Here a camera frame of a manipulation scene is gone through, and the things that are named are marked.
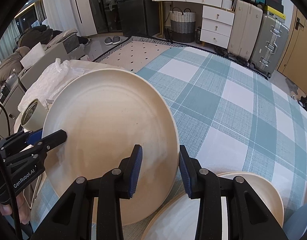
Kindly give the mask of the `person's left hand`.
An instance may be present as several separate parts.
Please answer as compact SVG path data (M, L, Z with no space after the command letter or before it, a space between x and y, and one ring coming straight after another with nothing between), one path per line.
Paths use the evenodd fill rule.
M30 221L31 211L30 208L24 198L24 194L21 192L17 197L17 206L19 219L22 224L27 224ZM4 216L12 214L12 208L8 205L3 205L0 203L0 213Z

